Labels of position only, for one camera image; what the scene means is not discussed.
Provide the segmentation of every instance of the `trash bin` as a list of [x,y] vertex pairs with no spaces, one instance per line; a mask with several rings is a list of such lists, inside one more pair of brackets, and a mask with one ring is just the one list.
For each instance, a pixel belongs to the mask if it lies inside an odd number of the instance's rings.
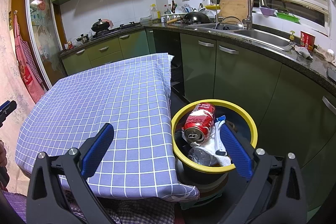
[[[251,116],[241,107],[231,102],[216,99],[200,100],[186,105],[175,114],[171,121],[171,128],[174,133],[173,151],[176,156],[177,175],[182,183],[192,184],[197,187],[202,185],[202,189],[199,189],[199,201],[202,201],[201,204],[207,204],[221,196],[227,181],[227,173],[236,168],[234,164],[222,167],[203,166],[187,158],[188,151],[185,150],[187,143],[181,136],[181,128],[195,106],[204,102],[211,103],[216,107],[216,117],[225,115],[226,120],[233,122],[238,129],[237,134],[247,138],[254,148],[258,139],[257,128]],[[185,204],[182,209],[201,206],[201,204],[195,202],[187,206]]]

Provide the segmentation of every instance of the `green basket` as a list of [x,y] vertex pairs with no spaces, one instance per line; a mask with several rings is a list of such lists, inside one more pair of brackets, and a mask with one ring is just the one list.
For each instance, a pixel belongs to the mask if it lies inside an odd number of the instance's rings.
[[277,12],[277,17],[284,19],[284,20],[291,21],[291,22],[299,23],[299,19],[295,17],[294,15],[286,15],[286,14]]

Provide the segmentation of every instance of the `purple basket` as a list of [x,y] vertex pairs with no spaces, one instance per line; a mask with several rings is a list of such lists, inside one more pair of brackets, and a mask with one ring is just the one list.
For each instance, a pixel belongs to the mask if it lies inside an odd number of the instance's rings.
[[260,7],[260,11],[265,16],[272,16],[274,15],[274,12],[276,12],[276,10],[274,9],[265,8],[265,7]]

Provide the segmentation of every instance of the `coca-cola can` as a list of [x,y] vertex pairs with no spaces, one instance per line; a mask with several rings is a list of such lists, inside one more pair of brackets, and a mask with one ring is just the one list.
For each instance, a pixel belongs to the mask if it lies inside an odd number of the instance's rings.
[[201,143],[210,135],[216,108],[210,103],[200,103],[189,114],[184,124],[184,136],[189,142]]

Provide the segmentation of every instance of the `red checkered apron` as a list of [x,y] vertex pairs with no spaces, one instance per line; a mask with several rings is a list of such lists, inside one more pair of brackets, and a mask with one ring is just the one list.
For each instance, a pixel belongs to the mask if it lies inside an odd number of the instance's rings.
[[17,16],[14,17],[15,53],[22,81],[35,103],[44,95],[42,79],[37,72],[28,43],[22,40]]

